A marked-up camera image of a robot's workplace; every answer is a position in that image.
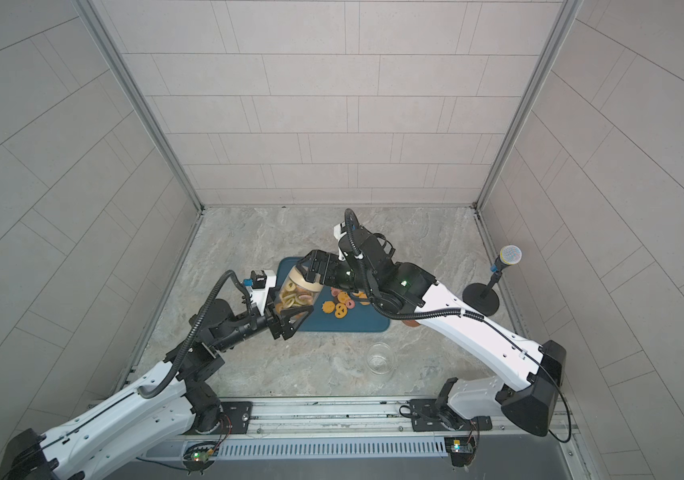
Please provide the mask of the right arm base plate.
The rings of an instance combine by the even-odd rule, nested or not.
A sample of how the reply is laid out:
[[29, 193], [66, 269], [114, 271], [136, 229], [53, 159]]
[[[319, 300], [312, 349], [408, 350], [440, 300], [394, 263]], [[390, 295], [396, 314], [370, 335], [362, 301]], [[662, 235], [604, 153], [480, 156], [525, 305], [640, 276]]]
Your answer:
[[438, 406], [436, 399], [412, 399], [405, 408], [400, 413], [410, 420], [414, 432], [485, 432], [493, 429], [489, 416], [467, 420], [447, 405]]

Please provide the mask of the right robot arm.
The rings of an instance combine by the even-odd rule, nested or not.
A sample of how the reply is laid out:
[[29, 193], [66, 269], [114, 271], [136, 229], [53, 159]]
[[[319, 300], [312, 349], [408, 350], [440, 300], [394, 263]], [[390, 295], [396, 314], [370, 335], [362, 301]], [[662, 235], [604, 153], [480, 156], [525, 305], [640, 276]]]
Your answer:
[[364, 293], [380, 315], [415, 321], [481, 360], [494, 375], [482, 382], [448, 380], [431, 410], [420, 417], [459, 430], [477, 416], [504, 415], [521, 430], [545, 437], [562, 398], [565, 350], [543, 345], [499, 326], [451, 292], [423, 268], [365, 256], [313, 250], [296, 264], [311, 283]]

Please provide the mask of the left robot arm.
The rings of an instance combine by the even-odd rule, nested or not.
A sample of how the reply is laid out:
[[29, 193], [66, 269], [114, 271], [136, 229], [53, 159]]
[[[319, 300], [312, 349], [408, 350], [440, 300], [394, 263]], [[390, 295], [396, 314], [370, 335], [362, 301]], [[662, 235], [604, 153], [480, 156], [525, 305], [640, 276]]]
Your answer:
[[1, 479], [104, 479], [151, 448], [185, 433], [210, 435], [183, 455], [203, 471], [234, 433], [247, 430], [249, 412], [222, 403], [208, 379], [221, 355], [263, 331], [289, 339], [313, 312], [311, 305], [278, 309], [252, 304], [236, 315], [221, 299], [208, 300], [188, 337], [134, 383], [88, 412], [45, 433], [27, 429], [7, 445]]

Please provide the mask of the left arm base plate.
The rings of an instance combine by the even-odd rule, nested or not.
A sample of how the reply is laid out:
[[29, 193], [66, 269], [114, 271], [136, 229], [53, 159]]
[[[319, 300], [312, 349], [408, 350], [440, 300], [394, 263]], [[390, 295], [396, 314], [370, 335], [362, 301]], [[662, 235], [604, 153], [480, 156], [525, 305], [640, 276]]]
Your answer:
[[249, 429], [254, 403], [251, 401], [225, 401], [218, 406], [207, 407], [196, 414], [187, 435], [246, 434]]

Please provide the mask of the clear cookie jar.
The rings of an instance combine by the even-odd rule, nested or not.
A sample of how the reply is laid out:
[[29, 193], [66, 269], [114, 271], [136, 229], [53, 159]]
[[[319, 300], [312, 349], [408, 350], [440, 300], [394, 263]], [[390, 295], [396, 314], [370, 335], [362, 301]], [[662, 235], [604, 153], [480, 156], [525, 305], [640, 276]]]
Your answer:
[[366, 364], [372, 374], [379, 377], [390, 376], [395, 369], [393, 349], [384, 342], [373, 344], [368, 350]]

